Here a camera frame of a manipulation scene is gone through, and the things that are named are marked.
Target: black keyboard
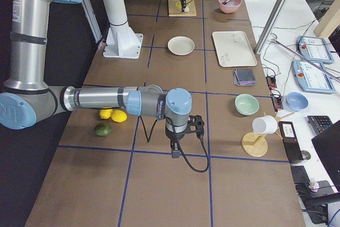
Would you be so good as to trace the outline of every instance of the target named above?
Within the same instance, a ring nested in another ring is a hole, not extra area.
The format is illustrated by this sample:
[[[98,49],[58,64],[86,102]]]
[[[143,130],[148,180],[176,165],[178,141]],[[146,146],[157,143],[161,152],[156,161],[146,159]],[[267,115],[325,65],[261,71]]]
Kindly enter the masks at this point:
[[[308,115],[307,118],[316,135],[320,134],[332,125],[330,118],[326,115]]]

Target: white cup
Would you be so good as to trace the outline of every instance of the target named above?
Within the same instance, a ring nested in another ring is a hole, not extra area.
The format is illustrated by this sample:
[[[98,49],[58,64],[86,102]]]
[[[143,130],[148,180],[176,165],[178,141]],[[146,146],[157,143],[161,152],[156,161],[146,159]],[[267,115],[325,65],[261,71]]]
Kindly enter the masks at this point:
[[[257,117],[253,120],[253,132],[257,134],[272,134],[277,130],[277,121],[271,115]]]

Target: green bowl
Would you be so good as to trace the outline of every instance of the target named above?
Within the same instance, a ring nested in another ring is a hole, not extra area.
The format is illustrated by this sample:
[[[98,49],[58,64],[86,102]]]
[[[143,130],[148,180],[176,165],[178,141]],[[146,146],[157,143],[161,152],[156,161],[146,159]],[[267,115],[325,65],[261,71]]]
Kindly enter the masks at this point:
[[[240,94],[235,99],[236,110],[243,115],[252,115],[259,110],[259,102],[249,94]]]

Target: stack of coasters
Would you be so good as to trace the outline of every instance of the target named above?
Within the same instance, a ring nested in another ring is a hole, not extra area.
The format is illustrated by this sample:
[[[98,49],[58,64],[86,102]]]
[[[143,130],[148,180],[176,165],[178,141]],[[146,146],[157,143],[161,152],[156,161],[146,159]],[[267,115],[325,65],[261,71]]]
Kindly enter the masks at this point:
[[[256,79],[252,69],[235,69],[234,84],[237,86],[253,86]]]

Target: white desk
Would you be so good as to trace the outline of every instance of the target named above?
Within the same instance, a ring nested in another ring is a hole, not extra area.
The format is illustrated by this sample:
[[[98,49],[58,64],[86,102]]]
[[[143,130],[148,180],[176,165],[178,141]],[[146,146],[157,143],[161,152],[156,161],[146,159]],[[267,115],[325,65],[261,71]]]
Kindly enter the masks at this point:
[[[275,2],[276,0],[245,0],[256,40],[259,39],[261,32],[263,31],[263,27],[268,20],[268,17],[273,9]],[[297,37],[303,35],[308,26],[298,29],[277,28],[297,28],[299,26],[310,24],[310,22],[314,19],[315,17],[305,0],[288,0],[275,24],[273,33],[277,35],[277,40],[282,44],[295,45]],[[313,30],[317,26],[317,24],[318,21],[315,21],[312,24],[312,26],[306,33],[306,36],[315,36]],[[309,106],[306,109],[300,112],[296,112],[295,114],[284,119],[284,121],[293,122],[301,150],[306,150],[311,154],[311,159],[303,163],[306,172],[311,181],[327,180],[330,185],[333,185],[313,148],[311,139],[315,136],[315,134],[307,121],[307,115],[328,115],[333,123],[340,120],[340,84],[333,81],[336,93],[332,95],[302,92],[297,82],[295,81],[290,69],[293,54],[288,52],[281,46],[275,44],[271,44],[270,46],[268,45],[269,43],[267,43],[262,50],[261,61],[262,64],[274,69],[276,73],[278,73],[278,68],[275,65],[267,62],[266,60],[269,60],[270,62],[275,63],[279,66],[280,72],[282,74],[279,74],[276,77],[278,91],[280,91],[281,94],[283,94],[284,96],[292,91],[298,91],[304,94],[309,101]],[[331,51],[334,51],[332,45],[330,45],[330,49]],[[327,67],[340,71],[340,58],[337,54],[334,54],[333,57],[335,59],[335,63],[332,65],[327,65]],[[289,110],[288,107],[285,107],[285,103],[284,108],[285,109],[283,111],[278,112],[278,116],[284,116],[292,112]],[[311,222],[308,214],[303,214],[306,226],[326,226],[325,224],[314,225]]]

